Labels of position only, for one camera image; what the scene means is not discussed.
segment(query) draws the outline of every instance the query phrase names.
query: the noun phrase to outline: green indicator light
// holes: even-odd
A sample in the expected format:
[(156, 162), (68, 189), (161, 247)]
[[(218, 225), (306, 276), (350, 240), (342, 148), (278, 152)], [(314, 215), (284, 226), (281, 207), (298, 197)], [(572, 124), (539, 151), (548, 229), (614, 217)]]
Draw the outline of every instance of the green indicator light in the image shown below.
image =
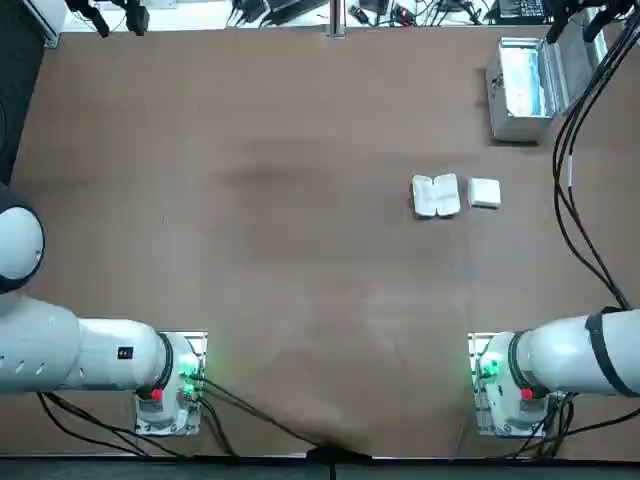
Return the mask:
[(502, 361), (502, 355), (496, 353), (487, 353), (483, 355), (480, 365), (482, 367), (481, 378), (487, 383), (493, 383), (495, 377), (500, 371), (500, 362)]

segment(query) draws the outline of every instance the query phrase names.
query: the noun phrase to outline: small white block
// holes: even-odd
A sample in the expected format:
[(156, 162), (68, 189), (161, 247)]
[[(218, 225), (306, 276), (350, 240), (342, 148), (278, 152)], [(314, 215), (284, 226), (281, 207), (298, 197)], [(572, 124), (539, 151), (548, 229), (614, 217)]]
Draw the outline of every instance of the small white block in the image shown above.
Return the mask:
[(500, 208), (500, 182), (492, 178), (469, 179), (469, 203), (472, 207)]

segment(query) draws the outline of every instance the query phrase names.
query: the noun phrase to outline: silver case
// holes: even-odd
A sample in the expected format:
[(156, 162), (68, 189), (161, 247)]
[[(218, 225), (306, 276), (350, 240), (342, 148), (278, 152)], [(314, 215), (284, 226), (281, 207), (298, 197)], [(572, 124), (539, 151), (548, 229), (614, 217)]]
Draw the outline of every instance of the silver case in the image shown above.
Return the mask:
[[(597, 9), (575, 15), (556, 43), (550, 45), (537, 38), (503, 37), (486, 69), (487, 97), (491, 133), (506, 142), (538, 143), (557, 115), (567, 112), (584, 93), (591, 76), (607, 52), (600, 32), (593, 43), (582, 40), (582, 25), (587, 25)], [(532, 89), (541, 87), (546, 111), (540, 115), (517, 115), (508, 105), (513, 98), (507, 91), (513, 84), (505, 75), (531, 75), (519, 66), (510, 65), (507, 49), (534, 49), (538, 57), (538, 79), (531, 78)]]

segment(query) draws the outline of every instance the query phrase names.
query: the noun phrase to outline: black label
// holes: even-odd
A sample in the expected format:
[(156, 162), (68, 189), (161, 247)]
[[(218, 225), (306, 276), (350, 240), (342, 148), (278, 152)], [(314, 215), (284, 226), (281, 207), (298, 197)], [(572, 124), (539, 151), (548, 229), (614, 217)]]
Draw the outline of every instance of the black label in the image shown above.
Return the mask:
[(118, 360), (131, 360), (133, 358), (133, 347), (118, 347)]

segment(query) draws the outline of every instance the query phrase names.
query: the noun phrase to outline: black cable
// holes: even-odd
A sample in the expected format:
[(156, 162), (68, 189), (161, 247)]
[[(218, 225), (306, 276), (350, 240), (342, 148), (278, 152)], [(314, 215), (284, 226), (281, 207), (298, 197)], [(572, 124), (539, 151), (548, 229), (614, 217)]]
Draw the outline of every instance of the black cable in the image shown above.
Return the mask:
[[(560, 405), (560, 411), (558, 413), (558, 430), (557, 430), (557, 440), (553, 442), (553, 445), (548, 452), (548, 458), (555, 458), (558, 452), (560, 451), (560, 447), (562, 446), (562, 442), (564, 441), (567, 432), (569, 432), (569, 428), (571, 427), (571, 422), (573, 421), (573, 416), (575, 413), (575, 407), (573, 404), (573, 399), (577, 394), (568, 393), (562, 399), (562, 404)], [(567, 416), (564, 416), (565, 408), (567, 409)]]
[(165, 453), (168, 453), (169, 455), (173, 455), (175, 457), (181, 457), (184, 458), (184, 455), (181, 455), (180, 453), (177, 453), (173, 450), (170, 450), (168, 448), (166, 448), (165, 446), (163, 446), (161, 443), (156, 442), (155, 440), (152, 440), (150, 438), (145, 437), (144, 435), (140, 435), (132, 430), (129, 430), (127, 428), (122, 428), (122, 427), (116, 427), (114, 425), (108, 425), (102, 421), (100, 421), (98, 418), (96, 418), (95, 416), (91, 415), (89, 412), (87, 412), (86, 410), (84, 410), (83, 408), (78, 407), (77, 405), (71, 403), (69, 400), (66, 400), (62, 397), (59, 397), (58, 395), (54, 394), (54, 393), (47, 393), (44, 394), (50, 401), (52, 401), (53, 403), (55, 403), (59, 408), (65, 410), (66, 412), (75, 415), (89, 423), (92, 423), (93, 425), (103, 428), (105, 430), (110, 431), (111, 433), (113, 433), (114, 435), (118, 436), (119, 438), (122, 438), (119, 434), (123, 433), (126, 435), (130, 435), (134, 438), (137, 438), (138, 440), (142, 440), (144, 442), (147, 442), (149, 445), (153, 445), (154, 447), (158, 448), (159, 450), (162, 450)]
[[(569, 249), (574, 254), (574, 256), (576, 256), (576, 258), (578, 258), (578, 260), (580, 260), (581, 263), (583, 263), (602, 283), (605, 284), (607, 289), (614, 295), (614, 297), (618, 301), (618, 304), (623, 309), (628, 309), (630, 307), (629, 302), (624, 296), (624, 294), (621, 292), (620, 288), (614, 282), (613, 278), (611, 277), (611, 274), (606, 268), (606, 265), (602, 261), (602, 258), (600, 257), (597, 249), (595, 248), (590, 237), (586, 233), (584, 226), (582, 225), (580, 216), (577, 212), (577, 209), (575, 208), (575, 201), (567, 200), (567, 196), (564, 194), (564, 191), (562, 190), (562, 187), (560, 185), (560, 174), (562, 170), (562, 164), (564, 161), (564, 153), (566, 152), (567, 146), (570, 145), (569, 139), (571, 138), (571, 144), (575, 143), (577, 131), (579, 130), (579, 129), (576, 129), (575, 127), (577, 126), (576, 124), (578, 123), (578, 118), (586, 99), (591, 94), (593, 88), (595, 88), (595, 86), (602, 81), (603, 83), (600, 84), (600, 88), (598, 89), (598, 92), (597, 92), (599, 96), (599, 93), (602, 92), (602, 90), (608, 83), (613, 73), (615, 73), (615, 70), (617, 69), (621, 61), (624, 59), (624, 57), (630, 50), (630, 47), (633, 46), (633, 44), (628, 43), (628, 39), (631, 36), (631, 33), (633, 32), (634, 26), (637, 26), (637, 23), (638, 23), (638, 16), (636, 15), (633, 21), (629, 22), (629, 24), (625, 26), (625, 30), (623, 31), (623, 33), (618, 37), (618, 39), (616, 40), (612, 48), (609, 50), (609, 52), (605, 56), (605, 59), (603, 59), (601, 64), (598, 66), (598, 68), (594, 72), (592, 80), (590, 81), (589, 85), (585, 89), (584, 94), (578, 100), (578, 102), (574, 105), (574, 107), (571, 109), (571, 112), (567, 116), (567, 119), (565, 120), (560, 132), (558, 133), (558, 137), (556, 138), (556, 142), (554, 145), (554, 152), (553, 152), (554, 210), (556, 213), (556, 220), (558, 222), (558, 226), (560, 227), (565, 243), (567, 243), (567, 245), (569, 246)], [(625, 44), (625, 42), (627, 42), (627, 47), (623, 49), (622, 47)], [(593, 103), (595, 103), (595, 100), (597, 100), (597, 97), (595, 97), (595, 99), (592, 98), (591, 103), (589, 105), (592, 106)], [(582, 121), (584, 121), (584, 118), (587, 113), (588, 111), (586, 111), (586, 113), (582, 115), (581, 117)], [(585, 242), (589, 246), (592, 254), (594, 255), (594, 258), (602, 268), (604, 274), (601, 274), (595, 268), (595, 266), (593, 266), (590, 262), (588, 262), (584, 258), (584, 256), (582, 256), (577, 251), (577, 248), (571, 241), (566, 231), (566, 228), (564, 226), (564, 222), (562, 220), (562, 213), (560, 211), (560, 206), (559, 206), (560, 200), (562, 200), (571, 218), (573, 219), (574, 223), (580, 230), (580, 233), (582, 234)]]
[[(600, 428), (604, 428), (604, 427), (610, 427), (612, 425), (617, 425), (619, 423), (624, 423), (627, 422), (629, 420), (632, 420), (634, 418), (636, 418), (638, 415), (640, 415), (640, 408), (633, 410), (625, 415), (622, 415), (621, 417), (618, 418), (614, 418), (612, 420), (606, 420), (604, 422), (599, 422), (599, 423), (594, 423), (592, 425), (587, 425), (585, 427), (580, 427), (580, 428), (576, 428), (575, 430), (570, 430), (568, 431), (565, 435), (564, 438), (566, 437), (570, 437), (572, 435), (578, 435), (579, 433), (584, 433), (584, 432), (588, 432), (591, 430), (597, 430)], [(538, 448), (540, 445), (544, 445), (544, 444), (549, 444), (552, 442), (555, 442), (558, 440), (557, 436), (551, 437), (551, 438), (547, 438), (545, 440), (540, 440), (538, 443), (534, 444), (534, 445), (529, 445), (527, 448), (523, 449), (522, 452), (528, 451), (528, 450), (533, 450), (535, 448)], [(489, 457), (490, 459), (501, 459), (501, 458), (505, 458), (505, 457), (510, 457), (513, 454), (508, 454), (508, 455), (502, 455), (499, 457)]]
[(113, 435), (115, 435), (116, 437), (118, 437), (120, 440), (122, 440), (124, 443), (126, 443), (127, 445), (129, 445), (131, 448), (133, 448), (134, 450), (140, 452), (141, 455), (148, 457), (150, 456), (147, 452), (145, 452), (144, 450), (142, 450), (138, 445), (136, 445), (134, 442), (132, 442), (131, 440), (129, 440), (128, 438), (126, 438), (124, 435), (122, 435), (119, 432), (116, 432), (114, 430), (112, 430), (111, 428), (108, 428), (106, 425), (103, 425), (102, 422), (100, 422), (96, 417), (94, 417), (93, 415), (91, 415), (89, 412), (87, 412), (86, 410), (81, 409), (80, 407), (76, 407), (75, 405), (71, 404), (66, 405), (64, 402), (64, 399), (62, 399), (61, 397), (58, 397), (57, 395), (54, 394), (44, 394), (44, 396), (51, 401), (52, 403), (54, 403), (58, 408), (66, 411), (67, 413), (70, 413), (76, 417), (79, 417), (80, 419), (91, 423), (93, 425), (105, 428), (106, 430), (109, 430)]
[(248, 402), (244, 401), (242, 398), (238, 397), (237, 395), (234, 395), (233, 393), (231, 393), (230, 391), (228, 391), (227, 389), (225, 389), (224, 387), (212, 382), (211, 380), (204, 378), (204, 377), (199, 377), (199, 376), (191, 376), (192, 379), (194, 380), (199, 380), (202, 381), (204, 383), (206, 383), (207, 385), (215, 388), (216, 390), (218, 390), (219, 392), (223, 393), (224, 395), (219, 395), (216, 394), (216, 392), (212, 392), (210, 390), (205, 389), (206, 393), (209, 393), (211, 395), (216, 396), (217, 398), (219, 398), (220, 400), (226, 402), (227, 404), (238, 408), (246, 413), (248, 413), (249, 415), (252, 415), (264, 422), (270, 423), (275, 427), (278, 427), (280, 430), (282, 430), (283, 432), (288, 433), (289, 435), (291, 435), (292, 437), (297, 438), (298, 440), (302, 440), (304, 442), (310, 443), (311, 445), (314, 446), (320, 446), (320, 443), (314, 442), (312, 440), (310, 440), (309, 438), (305, 437), (304, 435), (301, 435), (293, 430), (291, 430), (289, 427), (281, 424), (280, 422), (278, 422), (277, 420), (275, 420), (273, 417), (271, 417), (270, 415), (267, 415), (266, 413), (258, 410), (257, 408), (255, 408), (254, 406), (252, 406), (251, 404), (249, 404)]
[(72, 432), (67, 427), (62, 425), (62, 423), (60, 423), (60, 421), (56, 418), (55, 414), (49, 408), (49, 405), (47, 405), (47, 402), (45, 401), (44, 395), (41, 394), (41, 393), (38, 393), (37, 396), (38, 396), (38, 400), (40, 400), (40, 404), (42, 405), (42, 408), (43, 408), (44, 412), (47, 414), (49, 419), (53, 422), (53, 424), (56, 427), (58, 427), (60, 430), (62, 430), (67, 435), (70, 435), (70, 436), (72, 436), (74, 438), (77, 438), (79, 440), (82, 440), (82, 441), (85, 441), (87, 443), (91, 443), (91, 444), (94, 444), (94, 445), (101, 445), (103, 447), (112, 448), (114, 450), (120, 450), (121, 452), (130, 453), (130, 454), (138, 456), (138, 457), (143, 456), (143, 455), (141, 455), (139, 452), (137, 452), (135, 450), (131, 450), (129, 448), (121, 447), (121, 446), (115, 445), (113, 443), (96, 440), (94, 438), (85, 437), (84, 435), (80, 435), (79, 433)]
[(211, 390), (205, 390), (205, 393), (208, 393), (209, 395), (212, 395), (216, 398), (218, 398), (219, 400), (227, 403), (228, 405), (231, 405), (239, 410), (242, 410), (245, 413), (248, 413), (249, 415), (258, 418), (264, 422), (270, 423), (271, 425), (278, 427), (280, 430), (282, 430), (285, 433), (288, 433), (289, 435), (291, 435), (292, 437), (297, 438), (298, 440), (302, 440), (304, 442), (310, 443), (311, 445), (314, 445), (316, 447), (320, 446), (321, 444), (318, 442), (314, 442), (312, 440), (310, 440), (308, 437), (305, 437), (304, 435), (301, 435), (297, 432), (295, 432), (294, 430), (291, 430), (289, 427), (287, 427), (286, 425), (283, 425), (282, 423), (278, 422), (277, 420), (275, 420), (273, 417), (267, 415), (266, 413), (256, 409), (255, 407), (253, 407), (252, 405), (248, 404), (247, 402), (245, 402), (242, 399), (239, 399), (236, 396), (232, 396), (231, 398), (233, 400), (229, 400), (229, 398), (226, 398), (223, 395), (220, 395), (219, 393), (216, 392), (212, 392)]
[(0, 155), (2, 155), (6, 147), (8, 137), (7, 130), (9, 129), (9, 126), (7, 125), (7, 111), (2, 100), (0, 100), (0, 128), (2, 128), (2, 130), (0, 130), (0, 133), (2, 134), (2, 136), (0, 136)]
[(238, 454), (235, 452), (235, 450), (231, 446), (231, 442), (229, 442), (229, 438), (227, 437), (227, 434), (225, 433), (224, 428), (222, 427), (222, 422), (220, 421), (220, 417), (218, 416), (218, 413), (216, 412), (215, 408), (213, 408), (213, 405), (211, 405), (211, 403), (209, 403), (206, 398), (200, 398), (198, 402), (200, 402), (200, 404), (202, 404), (202, 406), (209, 412), (209, 415), (213, 420), (212, 426), (214, 428), (212, 428), (212, 431), (222, 451), (229, 456), (237, 457)]

